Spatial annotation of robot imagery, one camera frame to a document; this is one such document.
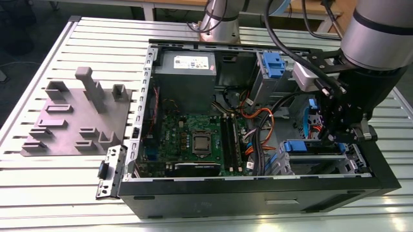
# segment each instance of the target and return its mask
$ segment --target cpu socket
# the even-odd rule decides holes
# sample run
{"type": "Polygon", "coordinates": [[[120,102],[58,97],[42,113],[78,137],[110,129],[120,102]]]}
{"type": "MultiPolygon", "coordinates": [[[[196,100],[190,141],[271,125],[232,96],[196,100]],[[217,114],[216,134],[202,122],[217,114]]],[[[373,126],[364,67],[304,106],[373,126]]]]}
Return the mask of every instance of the cpu socket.
{"type": "Polygon", "coordinates": [[[205,158],[212,154],[212,134],[193,133],[193,154],[205,158]]]}

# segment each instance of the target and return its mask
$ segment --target motherboard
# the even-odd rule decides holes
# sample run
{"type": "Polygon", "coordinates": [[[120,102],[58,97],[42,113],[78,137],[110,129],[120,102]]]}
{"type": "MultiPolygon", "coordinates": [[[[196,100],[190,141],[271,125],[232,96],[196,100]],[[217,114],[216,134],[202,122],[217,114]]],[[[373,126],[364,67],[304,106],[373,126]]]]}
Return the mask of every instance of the motherboard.
{"type": "Polygon", "coordinates": [[[146,147],[138,164],[141,177],[249,175],[245,145],[247,121],[234,115],[165,115],[158,147],[146,147]]]}

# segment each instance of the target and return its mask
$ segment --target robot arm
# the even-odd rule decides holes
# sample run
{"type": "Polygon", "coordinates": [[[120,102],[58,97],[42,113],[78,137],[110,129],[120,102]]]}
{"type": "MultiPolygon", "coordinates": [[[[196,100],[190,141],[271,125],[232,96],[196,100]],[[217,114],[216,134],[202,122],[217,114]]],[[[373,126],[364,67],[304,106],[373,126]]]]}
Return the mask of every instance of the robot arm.
{"type": "MultiPolygon", "coordinates": [[[[344,143],[378,140],[368,120],[413,62],[412,9],[411,0],[360,0],[341,50],[308,56],[327,73],[339,73],[347,89],[335,96],[320,94],[321,139],[344,143]],[[333,65],[327,58],[335,59],[333,65]]],[[[296,71],[301,82],[305,75],[296,71]]]]}
{"type": "MultiPolygon", "coordinates": [[[[240,12],[263,13],[269,1],[210,0],[197,29],[201,39],[237,43],[240,12]]],[[[275,12],[283,2],[269,2],[269,12],[275,12]]],[[[324,80],[317,79],[316,74],[300,62],[296,63],[293,76],[303,91],[320,90],[323,140],[344,143],[378,140],[368,121],[413,62],[412,9],[412,0],[359,0],[341,49],[308,56],[308,61],[323,70],[321,73],[335,74],[337,80],[327,79],[328,76],[324,80]]]]}
{"type": "MultiPolygon", "coordinates": [[[[196,29],[201,32],[201,39],[208,42],[237,43],[240,12],[261,14],[265,2],[267,0],[209,0],[201,27],[196,29]]],[[[271,12],[275,12],[284,2],[285,0],[273,1],[271,12]]]]}

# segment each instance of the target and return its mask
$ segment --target power supply label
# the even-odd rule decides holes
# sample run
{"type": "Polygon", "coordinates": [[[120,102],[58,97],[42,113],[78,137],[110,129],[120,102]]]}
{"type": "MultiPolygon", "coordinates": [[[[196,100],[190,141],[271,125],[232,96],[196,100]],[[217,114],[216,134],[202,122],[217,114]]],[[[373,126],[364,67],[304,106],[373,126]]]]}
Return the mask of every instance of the power supply label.
{"type": "Polygon", "coordinates": [[[176,69],[209,69],[208,57],[174,57],[176,69]]]}

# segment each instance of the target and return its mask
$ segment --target slotted aluminum table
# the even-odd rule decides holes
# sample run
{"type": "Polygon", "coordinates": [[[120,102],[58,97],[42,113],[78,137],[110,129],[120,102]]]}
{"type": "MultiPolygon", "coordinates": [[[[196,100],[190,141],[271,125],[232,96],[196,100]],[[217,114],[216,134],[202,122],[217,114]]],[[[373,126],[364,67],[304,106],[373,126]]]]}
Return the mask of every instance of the slotted aluminum table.
{"type": "MultiPolygon", "coordinates": [[[[288,46],[335,50],[340,45],[303,31],[280,30],[279,35],[288,46]]],[[[413,230],[413,114],[398,90],[375,110],[371,124],[403,188],[329,213],[141,220],[121,200],[95,200],[97,173],[105,156],[23,157],[21,148],[46,103],[43,89],[49,82],[63,80],[69,87],[82,87],[75,69],[90,66],[105,88],[125,84],[137,100],[152,38],[196,41],[198,35],[181,23],[82,18],[66,25],[0,130],[0,228],[134,232],[413,230]]],[[[241,41],[273,44],[265,29],[256,28],[241,29],[241,41]]],[[[133,102],[130,123],[137,107],[133,102]]]]}

